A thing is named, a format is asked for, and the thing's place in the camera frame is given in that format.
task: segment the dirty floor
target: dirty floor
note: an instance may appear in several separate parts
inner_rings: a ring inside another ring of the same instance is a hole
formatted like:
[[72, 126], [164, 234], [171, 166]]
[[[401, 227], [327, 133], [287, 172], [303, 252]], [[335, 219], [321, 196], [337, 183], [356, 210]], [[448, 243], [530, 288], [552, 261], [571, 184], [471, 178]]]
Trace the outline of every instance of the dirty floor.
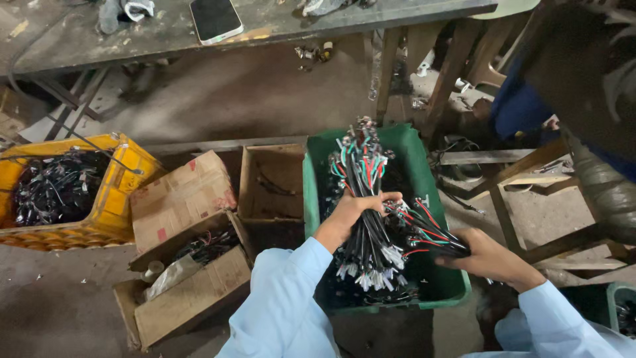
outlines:
[[[371, 114], [373, 103], [368, 100], [361, 38], [339, 39], [335, 47], [334, 59], [310, 73], [297, 70], [303, 63], [291, 44], [193, 53], [163, 69], [157, 87], [137, 104], [117, 100], [126, 78], [114, 70], [97, 96], [103, 104], [96, 108], [110, 119], [100, 124], [86, 118], [78, 129], [82, 134], [121, 131], [138, 143], [157, 144], [315, 134], [346, 127], [358, 115]], [[430, 96], [435, 78], [432, 73], [416, 80], [415, 90]], [[475, 91], [466, 96], [472, 103], [483, 94]], [[453, 105], [462, 109], [459, 101], [453, 100]], [[387, 120], [402, 122], [408, 111], [404, 101], [392, 97]], [[47, 126], [50, 123], [43, 121], [26, 136], [39, 141]], [[529, 247], [593, 222], [577, 190], [552, 197], [509, 193], [508, 198], [515, 227]], [[471, 203], [486, 214], [463, 210], [445, 196], [442, 199], [451, 228], [479, 227], [502, 241], [489, 197]], [[126, 271], [134, 254], [134, 246], [56, 253], [0, 245], [4, 356], [214, 356], [228, 337], [231, 308], [189, 334], [164, 341], [148, 355], [128, 350], [111, 286], [134, 277]], [[615, 279], [634, 281], [635, 277], [634, 271], [623, 271]], [[475, 319], [479, 303], [480, 295], [473, 294], [460, 306], [434, 311], [335, 317], [334, 332], [336, 340], [356, 357], [391, 356], [387, 352], [396, 357], [458, 357], [482, 347]], [[412, 329], [377, 329], [385, 324]]]

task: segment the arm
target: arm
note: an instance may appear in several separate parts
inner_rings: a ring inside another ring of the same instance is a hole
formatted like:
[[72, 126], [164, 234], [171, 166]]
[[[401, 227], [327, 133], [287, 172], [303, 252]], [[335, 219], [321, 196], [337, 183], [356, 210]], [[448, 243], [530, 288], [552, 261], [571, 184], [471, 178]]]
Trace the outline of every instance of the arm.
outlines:
[[540, 357], [622, 357], [547, 281], [519, 295]]
[[468, 243], [472, 255], [463, 259], [441, 256], [435, 263], [505, 282], [517, 290], [540, 357], [621, 357], [530, 264], [479, 229], [453, 234]]
[[350, 234], [366, 209], [383, 212], [382, 201], [400, 193], [354, 198], [345, 195], [331, 216], [289, 257], [261, 272], [259, 254], [252, 272], [251, 293], [232, 317], [230, 339], [218, 357], [282, 357], [305, 318], [314, 291], [332, 254]]

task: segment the green plastic crate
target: green plastic crate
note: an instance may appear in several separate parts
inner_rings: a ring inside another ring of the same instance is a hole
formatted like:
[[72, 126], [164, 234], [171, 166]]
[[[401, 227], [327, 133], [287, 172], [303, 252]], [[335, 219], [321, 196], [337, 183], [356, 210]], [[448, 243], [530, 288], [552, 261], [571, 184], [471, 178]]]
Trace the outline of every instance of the green plastic crate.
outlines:
[[[307, 140], [307, 153], [303, 161], [303, 195], [305, 198], [305, 236], [311, 236], [320, 225], [319, 193], [324, 192], [331, 175], [328, 156], [338, 149], [336, 138], [342, 138], [345, 131], [329, 131]], [[435, 181], [426, 160], [426, 150], [418, 133], [410, 125], [396, 125], [378, 130], [384, 150], [391, 149], [396, 158], [390, 162], [400, 166], [416, 196], [425, 198], [428, 194], [430, 211], [437, 223], [447, 227], [444, 209], [439, 200]], [[380, 307], [407, 307], [417, 305], [421, 310], [455, 306], [470, 294], [471, 285], [465, 271], [439, 267], [433, 263], [430, 252], [413, 254], [406, 264], [404, 275], [410, 287], [419, 288], [418, 299], [407, 303], [386, 305], [342, 306], [337, 303], [335, 292], [321, 284], [316, 289], [317, 302], [330, 313], [376, 313]]]
[[617, 304], [636, 301], [636, 286], [626, 282], [598, 283], [559, 289], [586, 320], [618, 332]]

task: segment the light blue sleeve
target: light blue sleeve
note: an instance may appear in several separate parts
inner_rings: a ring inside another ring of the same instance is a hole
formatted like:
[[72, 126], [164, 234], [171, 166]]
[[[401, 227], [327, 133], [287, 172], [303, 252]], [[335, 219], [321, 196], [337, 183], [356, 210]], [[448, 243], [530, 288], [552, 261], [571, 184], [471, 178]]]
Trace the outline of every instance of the light blue sleeve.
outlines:
[[550, 281], [520, 294], [519, 307], [539, 357], [622, 357]]
[[[314, 238], [291, 254], [269, 251], [256, 258], [250, 295], [230, 317], [230, 339], [217, 357], [282, 357], [333, 258]], [[266, 263], [273, 256], [276, 263]]]

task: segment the white phone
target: white phone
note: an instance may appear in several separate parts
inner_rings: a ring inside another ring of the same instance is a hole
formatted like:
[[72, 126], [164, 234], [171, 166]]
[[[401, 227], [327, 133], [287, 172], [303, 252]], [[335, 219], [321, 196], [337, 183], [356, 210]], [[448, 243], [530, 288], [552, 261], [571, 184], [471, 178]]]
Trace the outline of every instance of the white phone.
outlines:
[[243, 32], [243, 23], [230, 0], [194, 0], [190, 11], [199, 41], [212, 45]]

